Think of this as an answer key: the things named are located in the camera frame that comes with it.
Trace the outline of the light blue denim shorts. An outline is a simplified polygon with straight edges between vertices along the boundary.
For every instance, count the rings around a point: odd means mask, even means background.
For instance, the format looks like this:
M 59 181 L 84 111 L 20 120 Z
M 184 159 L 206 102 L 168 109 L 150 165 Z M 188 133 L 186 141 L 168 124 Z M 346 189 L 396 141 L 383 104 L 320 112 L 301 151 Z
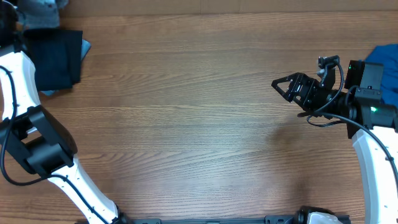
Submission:
M 69 0 L 20 0 L 16 3 L 22 28 L 44 29 L 60 27 L 60 10 Z

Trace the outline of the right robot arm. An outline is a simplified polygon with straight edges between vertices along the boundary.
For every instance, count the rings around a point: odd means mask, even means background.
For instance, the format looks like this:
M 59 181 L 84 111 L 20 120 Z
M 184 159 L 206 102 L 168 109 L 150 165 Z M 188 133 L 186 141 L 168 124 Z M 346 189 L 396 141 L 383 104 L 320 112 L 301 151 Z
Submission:
M 397 223 L 397 108 L 382 102 L 379 63 L 320 57 L 316 80 L 293 73 L 271 86 L 303 109 L 301 117 L 324 117 L 324 127 L 344 123 L 358 157 L 366 223 Z

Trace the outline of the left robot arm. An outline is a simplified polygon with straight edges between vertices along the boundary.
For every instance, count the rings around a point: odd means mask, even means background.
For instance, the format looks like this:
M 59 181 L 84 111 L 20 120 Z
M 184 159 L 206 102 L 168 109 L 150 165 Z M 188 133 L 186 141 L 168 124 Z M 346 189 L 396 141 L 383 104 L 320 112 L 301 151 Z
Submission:
M 24 50 L 18 20 L 17 7 L 1 1 L 1 157 L 9 153 L 26 172 L 39 177 L 13 180 L 4 162 L 2 176 L 20 187 L 48 180 L 80 209 L 87 223 L 130 223 L 85 172 L 70 132 L 40 104 L 35 65 Z

